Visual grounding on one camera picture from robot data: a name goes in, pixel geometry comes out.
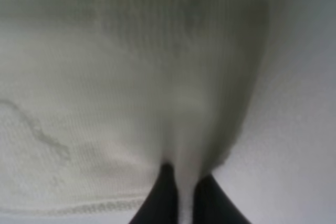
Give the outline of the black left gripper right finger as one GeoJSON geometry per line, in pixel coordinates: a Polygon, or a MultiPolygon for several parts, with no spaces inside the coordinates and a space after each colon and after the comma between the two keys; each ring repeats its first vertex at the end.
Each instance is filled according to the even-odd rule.
{"type": "Polygon", "coordinates": [[[194,224],[250,224],[212,175],[202,178],[193,197],[194,224]]]}

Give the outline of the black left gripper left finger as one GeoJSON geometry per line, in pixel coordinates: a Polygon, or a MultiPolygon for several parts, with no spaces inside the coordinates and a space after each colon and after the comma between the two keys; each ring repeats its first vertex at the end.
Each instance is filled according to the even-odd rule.
{"type": "Polygon", "coordinates": [[[146,200],[130,224],[174,224],[178,222],[178,191],[171,164],[161,166],[146,200]]]}

